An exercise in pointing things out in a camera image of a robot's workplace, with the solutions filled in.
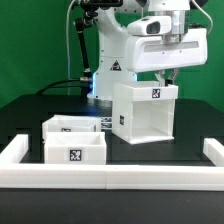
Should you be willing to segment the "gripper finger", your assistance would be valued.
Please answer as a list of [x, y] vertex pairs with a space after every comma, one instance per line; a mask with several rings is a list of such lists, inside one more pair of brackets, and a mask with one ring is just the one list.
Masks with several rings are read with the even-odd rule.
[[166, 80], [166, 84], [173, 85], [175, 83], [176, 78], [178, 77], [178, 74], [179, 74], [179, 69], [178, 68], [173, 69]]
[[159, 81], [159, 84], [161, 86], [164, 86], [165, 85], [165, 78], [164, 78], [164, 72], [163, 71], [158, 71], [156, 74], [155, 74], [157, 80]]

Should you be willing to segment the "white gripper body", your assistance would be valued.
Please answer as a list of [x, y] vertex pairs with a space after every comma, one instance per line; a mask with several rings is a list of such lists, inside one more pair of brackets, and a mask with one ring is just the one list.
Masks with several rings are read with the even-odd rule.
[[125, 66], [147, 72], [202, 65], [207, 60], [206, 29], [190, 29], [181, 42], [164, 43], [160, 36], [131, 36], [125, 46]]

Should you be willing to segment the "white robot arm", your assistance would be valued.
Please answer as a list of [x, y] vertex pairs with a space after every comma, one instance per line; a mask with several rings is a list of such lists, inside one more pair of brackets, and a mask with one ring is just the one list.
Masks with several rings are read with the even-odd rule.
[[116, 82], [135, 82], [152, 71], [162, 86], [172, 84], [179, 69], [207, 60], [208, 30], [189, 22], [192, 9], [208, 0], [117, 0], [101, 7], [95, 19], [99, 66], [88, 97], [111, 102]]

